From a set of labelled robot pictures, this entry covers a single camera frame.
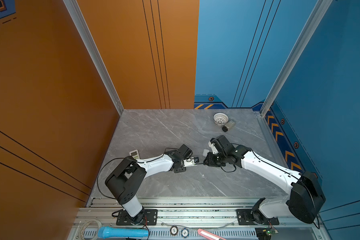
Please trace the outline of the small green circuit board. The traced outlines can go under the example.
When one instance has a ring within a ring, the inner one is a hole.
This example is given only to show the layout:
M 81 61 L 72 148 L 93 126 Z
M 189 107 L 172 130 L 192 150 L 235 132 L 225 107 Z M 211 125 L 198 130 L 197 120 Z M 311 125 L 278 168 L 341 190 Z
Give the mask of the small green circuit board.
M 271 228 L 255 228 L 256 236 L 259 240 L 271 240 L 272 236 L 277 235 L 279 233 L 276 229 Z

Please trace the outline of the aluminium corner post right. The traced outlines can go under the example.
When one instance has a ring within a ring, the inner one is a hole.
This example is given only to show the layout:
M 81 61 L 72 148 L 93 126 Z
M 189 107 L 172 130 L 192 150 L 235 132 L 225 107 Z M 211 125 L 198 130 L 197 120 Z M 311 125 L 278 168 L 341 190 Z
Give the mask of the aluminium corner post right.
M 260 116 L 264 118 L 270 110 L 272 103 L 276 99 L 286 80 L 288 79 L 290 73 L 298 62 L 301 54 L 315 33 L 317 27 L 322 21 L 324 15 L 326 14 L 328 8 L 332 4 L 332 0 L 319 0 L 316 2 L 315 7 L 313 8 L 310 16 L 308 17 L 297 41 L 295 42 L 286 62 L 284 63 L 278 77 L 276 78 L 273 86 L 270 89 L 267 98 L 264 101 L 264 104 L 260 110 Z

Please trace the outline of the white air conditioner remote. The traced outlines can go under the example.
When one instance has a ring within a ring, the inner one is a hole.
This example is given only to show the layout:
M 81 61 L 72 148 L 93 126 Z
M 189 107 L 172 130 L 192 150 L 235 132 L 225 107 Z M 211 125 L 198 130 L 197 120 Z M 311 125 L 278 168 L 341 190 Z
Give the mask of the white air conditioner remote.
M 133 157 L 135 160 L 140 159 L 140 154 L 138 150 L 133 150 L 129 152 L 130 156 Z

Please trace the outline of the glass jar with black lid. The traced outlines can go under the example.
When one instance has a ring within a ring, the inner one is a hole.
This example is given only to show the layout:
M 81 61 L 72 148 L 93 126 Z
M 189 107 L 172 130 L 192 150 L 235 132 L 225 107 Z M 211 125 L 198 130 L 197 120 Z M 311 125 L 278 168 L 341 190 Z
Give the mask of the glass jar with black lid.
M 223 132 L 228 132 L 231 129 L 233 129 L 235 125 L 236 125 L 236 122 L 234 120 L 230 120 L 222 127 L 222 130 L 223 130 Z

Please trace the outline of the white battery cover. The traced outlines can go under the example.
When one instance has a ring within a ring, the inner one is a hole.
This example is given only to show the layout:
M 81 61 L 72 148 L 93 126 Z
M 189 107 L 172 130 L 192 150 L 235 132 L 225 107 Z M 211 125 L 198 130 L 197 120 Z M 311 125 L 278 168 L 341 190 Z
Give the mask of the white battery cover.
M 204 150 L 203 150 L 203 157 L 206 157 L 209 152 L 210 152 L 210 150 L 204 149 Z

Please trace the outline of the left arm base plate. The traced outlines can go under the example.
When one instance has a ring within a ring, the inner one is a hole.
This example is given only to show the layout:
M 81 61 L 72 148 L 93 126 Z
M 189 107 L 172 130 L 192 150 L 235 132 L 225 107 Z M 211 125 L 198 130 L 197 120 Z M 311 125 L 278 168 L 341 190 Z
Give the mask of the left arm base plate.
M 158 210 L 143 209 L 135 217 L 131 217 L 126 210 L 119 210 L 117 212 L 113 212 L 112 216 L 117 218 L 117 226 L 155 226 L 158 220 Z

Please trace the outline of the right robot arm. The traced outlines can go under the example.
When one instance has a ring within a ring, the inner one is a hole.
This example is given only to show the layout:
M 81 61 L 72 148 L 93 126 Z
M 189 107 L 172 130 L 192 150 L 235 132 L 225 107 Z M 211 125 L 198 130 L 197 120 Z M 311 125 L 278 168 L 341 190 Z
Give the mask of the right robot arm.
M 284 197 L 259 199 L 251 209 L 253 222 L 263 225 L 278 217 L 295 217 L 306 224 L 317 222 L 326 197 L 314 173 L 284 168 L 249 147 L 230 143 L 223 135 L 212 138 L 209 147 L 212 151 L 208 153 L 205 165 L 222 168 L 229 164 L 251 171 L 286 193 Z

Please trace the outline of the patterned white ceramic bowl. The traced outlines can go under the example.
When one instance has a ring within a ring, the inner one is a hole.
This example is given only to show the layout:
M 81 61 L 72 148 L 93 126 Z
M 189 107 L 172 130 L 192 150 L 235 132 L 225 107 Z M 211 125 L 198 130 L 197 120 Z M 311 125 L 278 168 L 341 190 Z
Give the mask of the patterned white ceramic bowl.
M 217 124 L 219 126 L 223 126 L 226 123 L 228 123 L 229 117 L 224 113 L 216 113 L 213 116 L 213 120 L 214 120 L 215 124 Z

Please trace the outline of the aluminium corner post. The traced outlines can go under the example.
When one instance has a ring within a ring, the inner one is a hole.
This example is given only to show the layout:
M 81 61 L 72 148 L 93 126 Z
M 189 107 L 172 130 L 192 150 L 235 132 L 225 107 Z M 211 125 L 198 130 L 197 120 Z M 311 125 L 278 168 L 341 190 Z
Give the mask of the aluminium corner post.
M 121 99 L 116 91 L 116 88 L 114 86 L 114 83 L 109 75 L 109 72 L 107 70 L 107 67 L 101 57 L 101 54 L 98 50 L 98 47 L 95 43 L 95 40 L 91 34 L 91 31 L 87 25 L 87 22 L 84 18 L 84 15 L 79 7 L 79 4 L 77 1 L 74 0 L 63 0 L 66 9 L 69 12 L 69 15 L 71 19 L 73 20 L 75 27 L 93 61 L 93 64 L 95 65 L 99 76 L 101 77 L 101 80 L 119 114 L 119 116 L 122 115 L 124 111 L 123 104 L 121 102 Z
M 264 104 L 260 110 L 260 116 L 264 118 L 270 110 L 272 103 L 276 99 L 286 80 L 288 79 L 290 73 L 298 62 L 301 54 L 315 33 L 317 27 L 322 21 L 324 15 L 326 14 L 328 8 L 332 4 L 332 0 L 319 0 L 316 2 L 315 7 L 313 8 L 310 16 L 308 17 L 297 41 L 295 42 L 286 62 L 284 63 L 278 77 L 276 78 L 273 86 L 270 89 L 267 98 L 264 101 Z

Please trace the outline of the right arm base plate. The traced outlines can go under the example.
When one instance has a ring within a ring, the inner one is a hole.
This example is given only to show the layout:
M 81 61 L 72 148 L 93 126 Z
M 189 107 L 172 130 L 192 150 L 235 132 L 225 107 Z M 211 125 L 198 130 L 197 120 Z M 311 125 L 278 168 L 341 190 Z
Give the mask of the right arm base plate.
M 250 225 L 279 225 L 279 219 L 277 217 L 268 219 L 259 211 L 252 211 L 250 209 L 237 209 L 237 220 L 240 226 Z

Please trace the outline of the clear tape roll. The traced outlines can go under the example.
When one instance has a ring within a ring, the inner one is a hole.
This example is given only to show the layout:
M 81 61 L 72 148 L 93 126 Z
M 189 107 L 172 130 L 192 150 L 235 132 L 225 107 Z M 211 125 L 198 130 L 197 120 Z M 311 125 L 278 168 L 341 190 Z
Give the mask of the clear tape roll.
M 98 220 L 89 220 L 84 223 L 77 233 L 77 240 L 97 240 L 98 232 L 103 224 Z

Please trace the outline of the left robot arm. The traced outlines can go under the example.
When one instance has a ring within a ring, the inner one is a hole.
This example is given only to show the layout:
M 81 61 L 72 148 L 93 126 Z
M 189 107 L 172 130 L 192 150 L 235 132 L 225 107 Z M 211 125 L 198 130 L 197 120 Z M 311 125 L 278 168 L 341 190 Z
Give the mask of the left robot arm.
M 186 145 L 167 148 L 160 156 L 149 159 L 127 156 L 106 178 L 105 185 L 128 216 L 138 222 L 144 217 L 144 207 L 137 197 L 144 179 L 163 172 L 182 173 L 199 163 L 199 158 Z

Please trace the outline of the aluminium corner post left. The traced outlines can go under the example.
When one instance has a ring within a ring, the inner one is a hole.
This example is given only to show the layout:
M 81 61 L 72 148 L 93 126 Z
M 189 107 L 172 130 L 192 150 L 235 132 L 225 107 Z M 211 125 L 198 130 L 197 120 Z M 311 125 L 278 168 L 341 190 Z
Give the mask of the aluminium corner post left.
M 124 111 L 123 104 L 121 102 L 121 99 L 116 91 L 116 88 L 114 86 L 114 83 L 109 75 L 109 72 L 107 70 L 107 67 L 101 57 L 101 54 L 98 50 L 98 47 L 95 43 L 95 40 L 91 34 L 91 31 L 87 25 L 87 22 L 84 18 L 84 15 L 79 7 L 79 4 L 77 1 L 74 0 L 63 0 L 66 9 L 69 12 L 69 15 L 71 19 L 73 20 L 75 27 L 93 61 L 93 64 L 95 65 L 99 76 L 101 77 L 101 80 L 119 114 L 119 116 L 122 115 Z

